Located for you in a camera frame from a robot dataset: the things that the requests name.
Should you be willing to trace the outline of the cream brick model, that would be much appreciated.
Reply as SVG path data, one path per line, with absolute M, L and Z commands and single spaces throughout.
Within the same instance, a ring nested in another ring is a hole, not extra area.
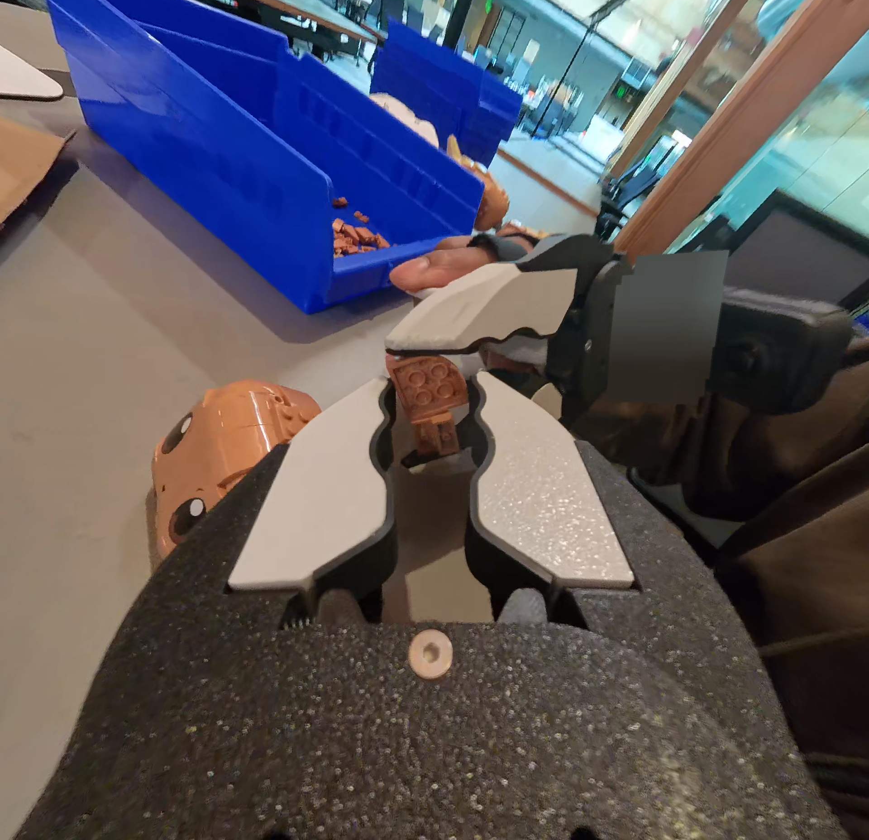
M 406 104 L 386 93 L 370 93 L 369 100 L 382 107 L 408 129 L 430 142 L 435 148 L 440 147 L 440 140 L 432 123 L 419 118 Z

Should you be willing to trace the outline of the stack of blue bins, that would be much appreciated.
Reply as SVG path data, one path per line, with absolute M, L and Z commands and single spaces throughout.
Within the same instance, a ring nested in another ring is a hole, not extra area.
M 522 107 L 522 96 L 496 75 L 398 23 L 377 51 L 370 92 L 398 99 L 433 125 L 442 149 L 454 136 L 464 155 L 486 167 Z

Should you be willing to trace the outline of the printed cardboard box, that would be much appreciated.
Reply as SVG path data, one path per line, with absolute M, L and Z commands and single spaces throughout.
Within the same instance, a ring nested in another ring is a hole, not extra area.
M 1 227 L 48 175 L 75 131 L 56 136 L 1 118 Z

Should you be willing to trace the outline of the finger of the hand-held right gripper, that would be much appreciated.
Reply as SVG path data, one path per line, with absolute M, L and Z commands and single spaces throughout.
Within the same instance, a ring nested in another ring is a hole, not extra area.
M 551 382 L 541 376 L 530 376 L 523 384 L 524 394 L 547 414 L 560 422 L 562 417 L 562 394 Z
M 578 270 L 487 264 L 435 289 L 385 339 L 391 356 L 467 355 L 485 343 L 555 334 L 573 302 Z

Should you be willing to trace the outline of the brown brick assembly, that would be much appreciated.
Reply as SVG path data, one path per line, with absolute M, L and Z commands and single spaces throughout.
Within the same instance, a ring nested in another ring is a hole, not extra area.
M 414 434 L 414 449 L 402 460 L 413 469 L 462 450 L 454 412 L 469 403 L 465 377 L 443 356 L 386 355 L 396 398 Z

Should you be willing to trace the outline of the black office chair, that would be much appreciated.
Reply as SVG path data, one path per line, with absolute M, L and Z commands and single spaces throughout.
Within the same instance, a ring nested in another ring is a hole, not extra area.
M 674 137 L 664 136 L 623 176 L 610 179 L 602 188 L 594 235 L 603 241 L 610 240 L 631 215 L 627 207 L 634 202 L 642 203 L 685 150 Z

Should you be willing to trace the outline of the black computer monitor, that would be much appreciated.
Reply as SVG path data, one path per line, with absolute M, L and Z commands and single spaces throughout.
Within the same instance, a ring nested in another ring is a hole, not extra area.
M 734 231 L 724 285 L 830 303 L 868 300 L 868 238 L 775 190 Z

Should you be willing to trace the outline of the pile of brown bricks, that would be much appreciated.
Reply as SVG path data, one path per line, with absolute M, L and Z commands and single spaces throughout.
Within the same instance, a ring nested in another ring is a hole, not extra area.
M 370 217 L 345 196 L 331 202 L 338 215 L 333 219 L 333 259 L 366 254 L 391 248 L 393 244 L 381 233 L 372 230 Z

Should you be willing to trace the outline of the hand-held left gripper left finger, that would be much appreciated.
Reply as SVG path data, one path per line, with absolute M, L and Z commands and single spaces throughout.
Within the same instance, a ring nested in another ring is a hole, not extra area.
M 234 568 L 233 592 L 327 587 L 395 526 L 388 475 L 394 390 L 376 376 L 289 443 Z

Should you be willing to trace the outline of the blue plastic bin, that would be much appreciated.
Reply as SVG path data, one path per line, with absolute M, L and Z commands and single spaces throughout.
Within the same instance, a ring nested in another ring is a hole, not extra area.
M 277 31 L 191 0 L 45 0 L 87 125 L 305 313 L 472 230 L 483 183 Z M 393 246 L 333 259 L 332 200 Z

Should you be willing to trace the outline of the black floor lamp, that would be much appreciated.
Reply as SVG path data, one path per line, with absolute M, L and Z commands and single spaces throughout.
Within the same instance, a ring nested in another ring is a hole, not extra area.
M 537 43 L 528 82 L 557 82 L 581 93 L 579 111 L 591 118 L 603 106 L 632 61 L 600 31 L 589 31 L 581 20 L 551 0 L 525 0 L 526 19 L 516 44 L 523 56 L 530 42 Z

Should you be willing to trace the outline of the brown brick body model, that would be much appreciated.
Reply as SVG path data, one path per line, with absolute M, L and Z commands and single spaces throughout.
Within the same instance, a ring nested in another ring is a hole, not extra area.
M 448 155 L 483 183 L 483 195 L 478 208 L 474 230 L 485 232 L 502 227 L 509 208 L 509 196 L 486 167 L 462 153 L 454 135 L 447 140 Z

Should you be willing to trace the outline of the grey desk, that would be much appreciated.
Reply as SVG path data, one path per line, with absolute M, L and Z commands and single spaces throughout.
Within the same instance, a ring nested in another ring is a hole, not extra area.
M 207 389 L 323 408 L 382 366 L 393 289 L 306 315 L 84 124 L 69 95 L 2 115 L 68 144 L 2 232 L 2 838 L 38 800 L 151 572 L 150 462 Z

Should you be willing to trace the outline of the wooden ceiling beam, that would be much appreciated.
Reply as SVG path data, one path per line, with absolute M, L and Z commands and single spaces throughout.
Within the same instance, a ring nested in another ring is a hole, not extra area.
M 868 0 L 806 0 L 614 239 L 631 260 L 667 250 L 859 42 Z

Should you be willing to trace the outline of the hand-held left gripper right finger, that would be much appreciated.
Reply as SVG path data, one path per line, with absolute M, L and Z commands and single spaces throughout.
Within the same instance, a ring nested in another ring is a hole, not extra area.
M 548 411 L 488 372 L 472 378 L 475 532 L 547 585 L 627 590 L 635 574 L 580 450 Z

